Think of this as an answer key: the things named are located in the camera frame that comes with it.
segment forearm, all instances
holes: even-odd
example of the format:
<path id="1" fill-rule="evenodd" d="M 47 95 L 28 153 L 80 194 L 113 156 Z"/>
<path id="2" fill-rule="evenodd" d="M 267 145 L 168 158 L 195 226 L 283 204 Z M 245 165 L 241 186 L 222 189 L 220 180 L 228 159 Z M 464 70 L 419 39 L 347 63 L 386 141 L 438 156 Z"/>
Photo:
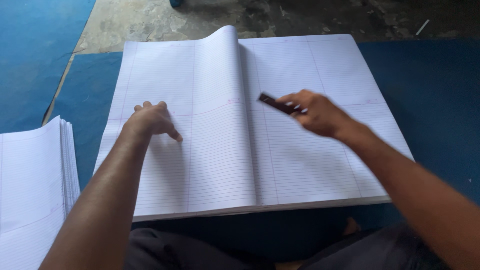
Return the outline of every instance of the forearm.
<path id="1" fill-rule="evenodd" d="M 362 124 L 351 123 L 336 136 L 357 153 L 409 224 L 450 266 L 480 264 L 480 209 L 475 204 Z"/>
<path id="2" fill-rule="evenodd" d="M 72 208 L 41 269 L 122 267 L 150 138 L 123 128 Z"/>

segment ruled paper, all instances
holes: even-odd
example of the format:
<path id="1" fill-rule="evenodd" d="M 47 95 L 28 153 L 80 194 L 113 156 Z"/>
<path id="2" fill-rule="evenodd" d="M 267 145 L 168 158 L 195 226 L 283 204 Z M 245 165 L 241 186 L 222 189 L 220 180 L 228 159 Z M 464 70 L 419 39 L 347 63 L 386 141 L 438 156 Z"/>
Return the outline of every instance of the ruled paper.
<path id="1" fill-rule="evenodd" d="M 232 26 L 201 40 L 125 43 L 96 169 L 146 100 L 165 101 L 183 136 L 152 137 L 134 220 L 255 205 L 239 59 Z"/>
<path id="2" fill-rule="evenodd" d="M 239 44 L 257 205 L 385 196 L 348 147 L 303 130 L 257 101 L 260 92 L 273 97 L 303 88 L 322 93 L 412 158 L 353 38 L 273 37 L 240 39 Z"/>
<path id="3" fill-rule="evenodd" d="M 60 117 L 0 141 L 0 269 L 38 269 L 65 219 Z"/>

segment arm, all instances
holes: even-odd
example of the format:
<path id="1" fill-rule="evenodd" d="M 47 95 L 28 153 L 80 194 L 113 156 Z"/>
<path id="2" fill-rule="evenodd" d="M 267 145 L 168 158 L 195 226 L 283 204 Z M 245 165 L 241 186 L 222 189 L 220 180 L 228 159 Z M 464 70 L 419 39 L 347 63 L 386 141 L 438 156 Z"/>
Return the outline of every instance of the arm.
<path id="1" fill-rule="evenodd" d="M 164 102 L 135 106 L 112 150 L 69 213 L 40 269 L 121 269 L 152 134 L 181 135 Z"/>
<path id="2" fill-rule="evenodd" d="M 326 97 L 302 90 L 278 102 L 300 104 L 293 115 L 306 129 L 349 146 L 375 174 L 433 251 L 454 269 L 480 265 L 480 208 L 437 176 L 409 160 Z"/>

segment blue mat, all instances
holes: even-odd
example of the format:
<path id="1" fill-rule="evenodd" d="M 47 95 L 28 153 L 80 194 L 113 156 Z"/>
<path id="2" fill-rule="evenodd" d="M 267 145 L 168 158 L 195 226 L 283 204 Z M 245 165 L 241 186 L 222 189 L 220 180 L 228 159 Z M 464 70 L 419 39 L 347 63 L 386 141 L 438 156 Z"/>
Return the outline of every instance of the blue mat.
<path id="1" fill-rule="evenodd" d="M 358 46 L 415 160 L 480 204 L 480 40 Z"/>
<path id="2" fill-rule="evenodd" d="M 0 1 L 0 133 L 41 126 L 94 3 Z"/>
<path id="3" fill-rule="evenodd" d="M 360 43 L 415 159 L 480 203 L 480 42 Z M 55 102 L 72 122 L 83 188 L 94 168 L 121 53 L 78 55 Z M 277 261 L 307 258 L 354 217 L 363 229 L 402 220 L 391 204 L 138 222 Z"/>
<path id="4" fill-rule="evenodd" d="M 55 99 L 50 119 L 60 115 L 73 125 L 81 190 L 93 174 L 121 58 L 122 52 L 76 55 Z"/>

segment stack of paper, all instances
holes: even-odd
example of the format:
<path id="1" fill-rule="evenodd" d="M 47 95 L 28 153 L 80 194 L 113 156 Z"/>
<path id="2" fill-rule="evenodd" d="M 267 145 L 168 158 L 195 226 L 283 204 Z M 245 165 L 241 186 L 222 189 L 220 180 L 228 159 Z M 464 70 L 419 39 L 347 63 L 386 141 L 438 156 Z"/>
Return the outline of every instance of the stack of paper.
<path id="1" fill-rule="evenodd" d="M 0 135 L 0 269 L 37 269 L 80 194 L 72 124 Z"/>

